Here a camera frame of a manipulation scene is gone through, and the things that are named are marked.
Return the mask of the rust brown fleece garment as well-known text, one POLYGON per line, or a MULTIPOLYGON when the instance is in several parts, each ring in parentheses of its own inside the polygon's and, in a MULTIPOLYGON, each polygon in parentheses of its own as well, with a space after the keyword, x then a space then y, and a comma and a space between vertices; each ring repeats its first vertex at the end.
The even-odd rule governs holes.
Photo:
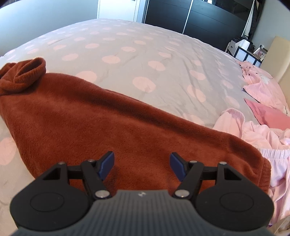
POLYGON ((43 58, 1 69, 1 117, 33 177, 60 161, 78 165, 112 151, 115 166, 105 182, 111 192, 173 192, 169 158, 176 152, 206 166, 225 161, 264 192, 270 186, 270 162, 242 139, 83 79, 47 73, 43 58))

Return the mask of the light pink clothes pile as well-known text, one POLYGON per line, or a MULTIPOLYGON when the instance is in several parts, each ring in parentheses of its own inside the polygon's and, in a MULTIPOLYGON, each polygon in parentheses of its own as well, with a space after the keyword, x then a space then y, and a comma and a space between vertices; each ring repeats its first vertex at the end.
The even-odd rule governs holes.
POLYGON ((222 112, 213 129, 232 134, 254 146, 271 164, 268 194, 274 203, 270 225, 289 216, 289 129, 269 128, 246 121, 239 110, 222 112))

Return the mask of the dark pink folded cloth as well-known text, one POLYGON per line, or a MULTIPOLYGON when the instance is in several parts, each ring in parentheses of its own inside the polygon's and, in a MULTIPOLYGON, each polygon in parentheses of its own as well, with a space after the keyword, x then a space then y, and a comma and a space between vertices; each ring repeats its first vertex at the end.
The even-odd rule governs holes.
POLYGON ((269 128, 276 128, 281 130, 290 129, 289 117, 283 112, 262 105, 261 103, 250 101, 246 98, 244 100, 252 110, 259 124, 267 125, 269 128))

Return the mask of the polka dot duvet cover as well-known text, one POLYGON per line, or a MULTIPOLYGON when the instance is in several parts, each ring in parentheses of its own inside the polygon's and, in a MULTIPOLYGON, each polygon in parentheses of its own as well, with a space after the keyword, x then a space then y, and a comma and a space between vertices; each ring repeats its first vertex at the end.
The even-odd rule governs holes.
MULTIPOLYGON (((229 108, 255 120, 244 100, 250 96, 243 89, 239 63, 174 31, 122 20, 90 20, 14 49, 1 57, 1 69, 35 58, 45 60, 47 73, 83 79, 210 129, 229 108)), ((16 231, 11 201, 38 177, 23 163, 1 117, 1 235, 16 231)))

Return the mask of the cream padded headboard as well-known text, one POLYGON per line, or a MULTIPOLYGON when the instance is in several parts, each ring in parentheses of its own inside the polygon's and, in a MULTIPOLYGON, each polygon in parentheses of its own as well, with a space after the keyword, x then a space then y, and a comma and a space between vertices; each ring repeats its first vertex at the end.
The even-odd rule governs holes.
POLYGON ((261 69, 274 77, 289 105, 290 89, 290 41, 275 36, 262 61, 261 69))

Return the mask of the white bedside table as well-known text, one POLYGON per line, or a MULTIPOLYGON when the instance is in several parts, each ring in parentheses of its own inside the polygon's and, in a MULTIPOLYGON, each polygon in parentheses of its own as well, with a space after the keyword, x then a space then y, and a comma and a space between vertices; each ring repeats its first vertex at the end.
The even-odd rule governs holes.
POLYGON ((241 62, 247 61, 257 67, 260 67, 262 64, 261 59, 258 57, 258 55, 248 51, 249 46, 250 42, 246 39, 240 40, 238 42, 231 40, 228 43, 225 52, 241 62))

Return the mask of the black sliding wardrobe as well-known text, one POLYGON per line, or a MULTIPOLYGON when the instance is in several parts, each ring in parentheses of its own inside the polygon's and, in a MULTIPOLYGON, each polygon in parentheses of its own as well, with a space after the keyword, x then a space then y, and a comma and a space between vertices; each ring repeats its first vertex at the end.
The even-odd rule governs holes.
POLYGON ((254 1, 151 0, 145 23, 169 29, 222 51, 243 35, 254 1))

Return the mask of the white door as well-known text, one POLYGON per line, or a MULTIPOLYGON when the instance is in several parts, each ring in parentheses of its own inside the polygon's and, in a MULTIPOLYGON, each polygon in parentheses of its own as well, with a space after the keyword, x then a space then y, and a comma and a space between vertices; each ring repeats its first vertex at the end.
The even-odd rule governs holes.
POLYGON ((135 22, 139 5, 140 1, 134 0, 99 0, 97 18, 135 22))

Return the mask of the picture frame on nightstand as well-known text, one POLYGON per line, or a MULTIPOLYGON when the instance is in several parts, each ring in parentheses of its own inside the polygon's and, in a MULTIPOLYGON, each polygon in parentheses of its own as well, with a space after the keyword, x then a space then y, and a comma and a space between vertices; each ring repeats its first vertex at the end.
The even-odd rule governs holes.
POLYGON ((265 48, 259 47, 259 48, 257 48, 257 50, 254 51, 254 55, 256 55, 260 61, 263 61, 267 52, 268 51, 265 48))

